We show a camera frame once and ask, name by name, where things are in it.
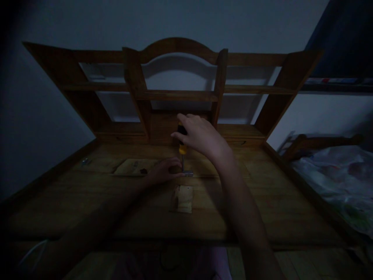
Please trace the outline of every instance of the pink clothing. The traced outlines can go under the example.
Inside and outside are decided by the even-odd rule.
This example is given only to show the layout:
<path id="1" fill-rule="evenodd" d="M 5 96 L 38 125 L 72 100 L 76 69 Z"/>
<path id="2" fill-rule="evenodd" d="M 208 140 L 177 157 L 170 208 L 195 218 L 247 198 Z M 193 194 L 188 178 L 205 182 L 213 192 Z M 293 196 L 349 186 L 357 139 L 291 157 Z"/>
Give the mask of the pink clothing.
<path id="1" fill-rule="evenodd" d="M 160 254 L 124 253 L 118 260 L 112 280 L 157 280 Z M 188 280 L 232 280 L 224 247 L 196 247 L 194 266 Z"/>

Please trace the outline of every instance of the small wooden board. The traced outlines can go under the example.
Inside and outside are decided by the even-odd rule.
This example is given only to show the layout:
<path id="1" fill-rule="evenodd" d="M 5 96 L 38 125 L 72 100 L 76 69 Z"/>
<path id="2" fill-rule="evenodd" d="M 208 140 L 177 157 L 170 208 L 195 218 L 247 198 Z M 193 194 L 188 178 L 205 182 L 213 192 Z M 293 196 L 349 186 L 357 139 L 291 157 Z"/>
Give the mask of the small wooden board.
<path id="1" fill-rule="evenodd" d="M 170 212 L 192 213 L 193 187 L 177 185 L 171 198 Z"/>
<path id="2" fill-rule="evenodd" d="M 116 176 L 145 176 L 157 163 L 157 159 L 126 159 L 115 170 Z M 243 176 L 249 176 L 249 172 L 242 162 L 239 168 Z M 214 165 L 208 159 L 186 159 L 185 170 L 193 171 L 193 177 L 218 177 Z M 171 173 L 181 172 L 179 167 L 170 168 Z"/>

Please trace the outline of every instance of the wooden desk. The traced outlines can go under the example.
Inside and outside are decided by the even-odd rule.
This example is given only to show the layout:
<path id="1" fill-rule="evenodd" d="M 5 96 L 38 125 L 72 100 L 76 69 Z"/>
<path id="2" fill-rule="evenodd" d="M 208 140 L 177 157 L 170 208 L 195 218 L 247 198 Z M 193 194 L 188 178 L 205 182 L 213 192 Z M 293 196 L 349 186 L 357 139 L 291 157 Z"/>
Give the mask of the wooden desk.
<path id="1" fill-rule="evenodd" d="M 234 147 L 240 165 L 246 168 L 248 184 L 267 228 L 274 249 L 345 247 L 329 226 L 262 148 Z M 178 156 L 171 146 L 104 144 L 87 158 L 88 169 L 79 161 L 55 182 L 30 198 L 8 217 L 8 229 L 17 241 L 57 239 L 99 207 L 108 198 L 133 187 L 136 177 L 115 177 L 111 172 L 128 158 L 163 159 Z M 186 161 L 206 159 L 189 150 Z M 192 214 L 169 212 L 173 188 L 193 186 Z M 226 216 L 218 177 L 179 178 L 159 186 L 130 209 L 109 242 L 204 241 L 235 243 Z"/>

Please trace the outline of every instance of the arched wooden panel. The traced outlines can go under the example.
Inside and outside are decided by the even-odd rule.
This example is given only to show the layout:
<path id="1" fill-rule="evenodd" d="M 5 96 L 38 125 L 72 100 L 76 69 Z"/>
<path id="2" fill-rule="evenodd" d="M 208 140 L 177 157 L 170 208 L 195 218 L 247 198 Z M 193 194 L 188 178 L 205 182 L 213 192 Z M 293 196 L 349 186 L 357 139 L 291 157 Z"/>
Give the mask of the arched wooden panel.
<path id="1" fill-rule="evenodd" d="M 139 52 L 140 63 L 146 64 L 154 58 L 169 53 L 187 53 L 198 56 L 212 65 L 216 65 L 218 53 L 205 45 L 187 38 L 166 38 L 152 43 Z"/>

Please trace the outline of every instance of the white wall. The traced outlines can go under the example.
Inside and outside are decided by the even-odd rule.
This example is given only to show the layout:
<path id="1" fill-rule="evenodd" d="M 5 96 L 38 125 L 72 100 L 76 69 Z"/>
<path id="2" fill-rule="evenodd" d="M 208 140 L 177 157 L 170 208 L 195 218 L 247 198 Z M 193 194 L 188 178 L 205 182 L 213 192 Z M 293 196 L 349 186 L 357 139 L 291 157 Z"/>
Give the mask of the white wall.
<path id="1" fill-rule="evenodd" d="M 21 41 L 120 50 L 143 49 L 178 36 L 214 51 L 289 53 L 304 49 L 327 3 L 30 1 L 22 8 L 2 57 L 0 200 L 94 138 Z"/>
<path id="2" fill-rule="evenodd" d="M 362 133 L 363 148 L 373 148 L 373 96 L 300 92 L 269 136 L 278 150 L 290 134 L 338 135 Z"/>

